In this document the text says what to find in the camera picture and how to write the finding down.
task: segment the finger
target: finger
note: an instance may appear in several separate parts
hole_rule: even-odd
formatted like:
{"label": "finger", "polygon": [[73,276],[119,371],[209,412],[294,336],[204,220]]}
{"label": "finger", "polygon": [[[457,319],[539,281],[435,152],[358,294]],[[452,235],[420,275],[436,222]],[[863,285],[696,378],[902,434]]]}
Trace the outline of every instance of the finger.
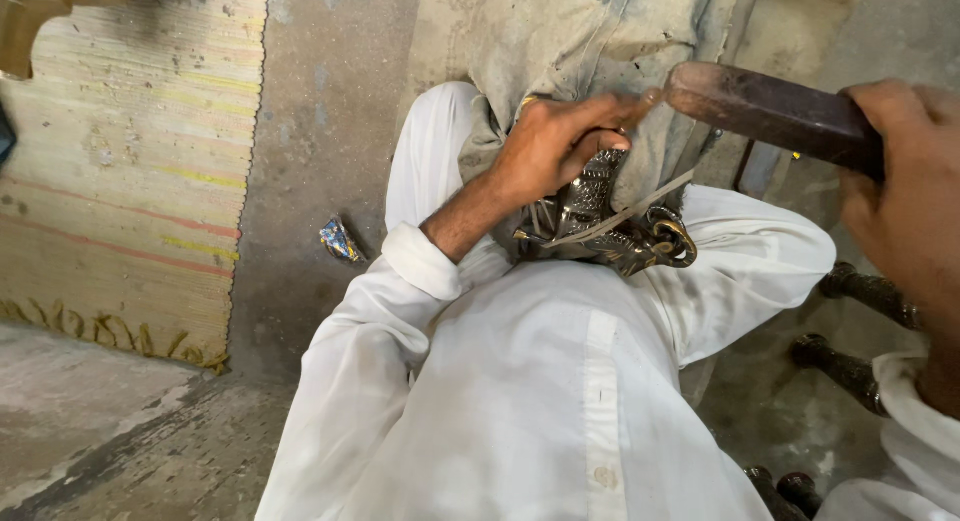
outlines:
{"label": "finger", "polygon": [[915,85],[913,91],[917,93],[926,113],[937,125],[954,125],[960,123],[960,96],[932,85]]}
{"label": "finger", "polygon": [[838,167],[837,175],[843,193],[840,219],[858,243],[864,246],[873,233],[874,218],[881,204],[881,189],[876,182],[859,172]]}
{"label": "finger", "polygon": [[573,146],[570,154],[560,163],[559,177],[562,183],[575,180],[597,153],[603,150],[629,150],[630,138],[609,129],[598,129],[583,136]]}
{"label": "finger", "polygon": [[567,125],[574,134],[591,129],[630,129],[660,103],[662,92],[650,87],[641,95],[604,93],[595,95],[570,109]]}
{"label": "finger", "polygon": [[884,80],[843,89],[884,138],[891,133],[913,133],[932,122],[920,96],[901,80]]}

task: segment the gray cloth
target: gray cloth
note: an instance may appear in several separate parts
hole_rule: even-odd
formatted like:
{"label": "gray cloth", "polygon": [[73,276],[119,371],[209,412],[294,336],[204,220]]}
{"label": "gray cloth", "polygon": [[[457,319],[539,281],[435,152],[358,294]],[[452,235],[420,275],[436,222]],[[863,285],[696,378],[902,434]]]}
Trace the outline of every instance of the gray cloth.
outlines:
{"label": "gray cloth", "polygon": [[[662,86],[679,62],[715,61],[736,1],[482,0],[469,34],[470,76],[482,95],[459,158],[463,181],[490,167],[530,94],[638,94]],[[669,180],[692,127],[658,107],[628,130],[633,149],[614,186],[615,211]]]}

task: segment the hammer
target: hammer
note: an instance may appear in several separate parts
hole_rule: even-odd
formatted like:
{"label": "hammer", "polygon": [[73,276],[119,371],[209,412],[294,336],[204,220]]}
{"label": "hammer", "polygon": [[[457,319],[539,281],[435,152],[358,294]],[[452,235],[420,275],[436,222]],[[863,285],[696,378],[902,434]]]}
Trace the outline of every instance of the hammer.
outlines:
{"label": "hammer", "polygon": [[663,97],[693,120],[884,180],[883,139],[851,98],[705,61],[674,66]]}

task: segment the metal leg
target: metal leg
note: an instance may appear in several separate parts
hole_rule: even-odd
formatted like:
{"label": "metal leg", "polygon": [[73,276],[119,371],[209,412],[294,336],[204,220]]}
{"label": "metal leg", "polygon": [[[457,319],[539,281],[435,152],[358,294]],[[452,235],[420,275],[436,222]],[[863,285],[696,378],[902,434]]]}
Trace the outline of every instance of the metal leg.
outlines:
{"label": "metal leg", "polygon": [[747,478],[760,498],[763,504],[767,505],[767,510],[774,518],[774,521],[809,521],[809,518],[794,504],[787,502],[777,489],[774,487],[774,477],[770,471],[762,466],[751,466],[743,469],[747,473]]}
{"label": "metal leg", "polygon": [[817,516],[824,499],[817,494],[813,478],[803,472],[787,474],[776,484],[776,492],[810,519]]}
{"label": "metal leg", "polygon": [[907,330],[921,329],[917,306],[905,302],[904,294],[893,282],[858,273],[847,262],[834,265],[833,271],[820,281],[820,292],[827,298],[849,296]]}
{"label": "metal leg", "polygon": [[790,358],[801,368],[820,369],[871,413],[890,417],[881,402],[880,385],[874,379],[874,366],[870,361],[838,353],[819,333],[794,339]]}

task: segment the woven mat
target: woven mat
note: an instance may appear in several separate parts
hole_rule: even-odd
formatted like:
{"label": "woven mat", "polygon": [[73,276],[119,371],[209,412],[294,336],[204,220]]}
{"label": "woven mat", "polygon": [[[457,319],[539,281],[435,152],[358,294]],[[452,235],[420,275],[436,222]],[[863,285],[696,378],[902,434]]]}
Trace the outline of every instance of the woven mat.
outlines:
{"label": "woven mat", "polygon": [[0,85],[0,317],[223,369],[267,0],[130,0],[47,23]]}

